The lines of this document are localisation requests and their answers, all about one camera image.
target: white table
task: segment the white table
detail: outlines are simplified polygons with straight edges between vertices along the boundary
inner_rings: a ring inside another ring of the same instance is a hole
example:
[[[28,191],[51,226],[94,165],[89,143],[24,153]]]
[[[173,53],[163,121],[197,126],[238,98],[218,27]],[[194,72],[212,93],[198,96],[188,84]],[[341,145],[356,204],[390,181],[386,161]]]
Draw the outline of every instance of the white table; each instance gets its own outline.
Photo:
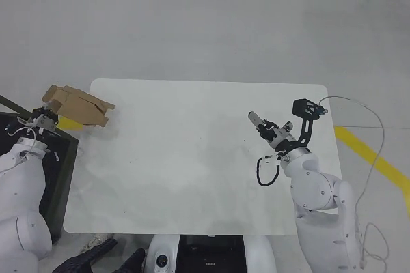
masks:
[[[290,120],[297,138],[293,100],[318,102],[325,87],[98,79],[90,93],[116,108],[105,128],[81,135],[67,232],[296,234],[284,172],[269,187],[256,181],[257,159],[273,150],[247,114],[280,126]],[[314,122],[308,147],[322,171],[341,177],[330,114]],[[274,172],[264,166],[263,179]]]

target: cardboard piece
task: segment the cardboard piece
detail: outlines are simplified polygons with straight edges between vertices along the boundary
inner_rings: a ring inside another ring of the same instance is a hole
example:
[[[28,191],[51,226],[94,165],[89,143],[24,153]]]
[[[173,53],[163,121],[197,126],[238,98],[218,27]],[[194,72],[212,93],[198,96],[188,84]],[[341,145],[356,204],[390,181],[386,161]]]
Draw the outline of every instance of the cardboard piece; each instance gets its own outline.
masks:
[[[43,102],[50,102],[49,106],[55,114],[62,115],[83,125],[105,127],[108,118],[105,113],[114,109],[115,105],[104,102],[80,89],[69,86],[50,86],[42,97]]]

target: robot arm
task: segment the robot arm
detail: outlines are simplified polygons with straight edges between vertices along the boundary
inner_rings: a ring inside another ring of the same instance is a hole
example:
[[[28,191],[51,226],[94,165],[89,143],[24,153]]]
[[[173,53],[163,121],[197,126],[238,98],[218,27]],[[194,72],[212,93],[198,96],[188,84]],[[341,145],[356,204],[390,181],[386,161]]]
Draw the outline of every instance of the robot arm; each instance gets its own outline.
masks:
[[[57,116],[48,112],[45,108],[34,109],[29,121],[20,120],[33,132],[33,138],[23,135],[0,156],[0,272],[37,272],[38,260],[52,249],[49,228],[39,213],[45,189],[44,130],[52,131],[57,124]]]
[[[326,112],[309,100],[295,100],[293,114],[303,118],[298,141],[290,133],[290,122],[279,128],[254,112],[248,118],[278,153],[285,175],[291,178],[299,244],[313,273],[359,272],[352,188],[348,182],[322,173],[317,156],[307,148],[313,120]],[[338,208],[338,214],[319,211],[333,208]]]

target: white cable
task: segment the white cable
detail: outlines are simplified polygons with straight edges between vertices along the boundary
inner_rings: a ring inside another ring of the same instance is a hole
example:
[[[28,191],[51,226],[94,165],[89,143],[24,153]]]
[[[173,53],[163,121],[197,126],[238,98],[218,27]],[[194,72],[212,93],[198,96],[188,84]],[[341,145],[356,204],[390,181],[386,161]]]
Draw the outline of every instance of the white cable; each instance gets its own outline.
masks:
[[[59,162],[59,156],[57,155],[57,151],[54,151],[53,153],[55,154],[56,162]]]
[[[365,183],[365,185],[364,185],[364,189],[363,189],[363,191],[361,192],[360,196],[358,197],[357,202],[355,202],[355,209],[354,209],[354,213],[355,213],[355,229],[356,229],[356,231],[359,233],[359,226],[358,226],[359,220],[358,220],[357,206],[358,206],[358,204],[359,204],[361,198],[363,197],[364,193],[366,192],[366,189],[368,188],[370,176],[372,175],[372,171],[374,170],[375,164],[377,163],[378,157],[380,156],[381,150],[383,150],[384,140],[385,140],[385,128],[384,128],[383,122],[381,121],[381,118],[377,115],[377,113],[375,113],[372,109],[370,109],[370,108],[369,108],[367,105],[365,105],[364,103],[359,102],[358,100],[354,100],[354,99],[352,99],[352,98],[345,98],[345,97],[342,97],[342,96],[327,96],[327,97],[324,97],[322,100],[319,101],[319,105],[322,103],[323,100],[326,100],[327,98],[343,98],[343,99],[345,99],[345,100],[349,100],[350,102],[354,102],[354,103],[356,103],[356,104],[358,104],[358,105],[360,105],[360,106],[363,106],[364,108],[368,109],[370,112],[372,112],[372,113],[377,117],[378,121],[379,121],[380,124],[381,124],[381,129],[383,130],[383,139],[382,139],[382,141],[381,141],[380,149],[378,150],[377,155],[375,156],[374,162],[372,163],[372,166],[370,167],[369,174],[368,174],[368,178],[366,179],[366,183]],[[377,229],[377,231],[380,233],[381,237],[383,238],[383,240],[384,240],[384,242],[385,242],[385,245],[386,245],[386,248],[387,248],[387,254],[386,254],[385,257],[381,257],[381,256],[379,256],[379,255],[370,253],[370,252],[365,248],[366,236],[367,236],[367,233],[368,233],[368,227],[369,227],[369,226],[373,226],[375,229]],[[386,260],[387,260],[387,259],[389,258],[389,256],[390,256],[390,248],[389,248],[389,244],[387,243],[387,240],[386,240],[384,234],[381,232],[381,230],[380,230],[375,224],[369,222],[369,223],[366,225],[366,228],[365,228],[365,230],[364,230],[363,242],[361,241],[361,238],[360,238],[360,237],[358,238],[358,240],[359,240],[359,243],[360,243],[360,245],[361,245],[361,260],[360,260],[360,261],[361,261],[361,264],[362,264],[362,265],[364,264],[364,262],[365,262],[365,257],[371,257],[371,258],[373,258],[373,259],[376,259],[377,261],[382,261],[382,262],[384,263],[384,267],[385,267],[385,268],[384,268],[384,273],[386,273],[386,272],[387,272],[387,262],[386,262]]]
[[[14,166],[12,166],[12,167],[10,167],[10,168],[8,168],[8,169],[4,169],[4,170],[0,171],[0,174],[1,174],[1,173],[4,173],[5,171],[9,171],[9,170],[11,170],[11,169],[17,167],[19,164],[21,164],[21,163],[23,162],[24,158],[32,151],[33,147],[35,146],[36,133],[35,133],[35,131],[34,131],[32,128],[30,128],[30,127],[25,126],[25,127],[19,128],[19,129],[16,130],[13,134],[8,133],[8,136],[12,137],[12,136],[14,136],[17,132],[20,132],[21,130],[24,130],[24,129],[30,130],[30,131],[32,132],[32,134],[33,134],[33,143],[32,143],[32,146],[30,147],[29,151],[27,151],[27,153],[26,153],[24,156],[22,156],[22,157],[20,158],[20,160],[19,160]]]

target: gray floor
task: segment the gray floor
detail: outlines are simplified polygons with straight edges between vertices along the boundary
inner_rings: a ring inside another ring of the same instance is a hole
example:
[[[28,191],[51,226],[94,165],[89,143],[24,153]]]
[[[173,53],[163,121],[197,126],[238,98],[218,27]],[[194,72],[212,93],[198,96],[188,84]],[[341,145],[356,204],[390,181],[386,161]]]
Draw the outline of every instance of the gray floor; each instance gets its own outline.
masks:
[[[383,157],[410,178],[410,0],[0,1],[0,94],[32,109],[51,84],[88,90],[96,78],[323,84],[330,95],[370,105],[387,130]],[[332,103],[335,125],[373,149],[375,118]],[[344,179],[360,192],[369,165],[338,142]],[[410,222],[401,191],[375,173],[361,221],[385,232],[389,272],[410,272]],[[66,234],[43,272],[89,235]],[[149,236],[123,246],[109,272]],[[296,237],[271,238],[279,272],[309,272]],[[383,253],[373,235],[368,246]],[[382,272],[370,261],[367,272]]]

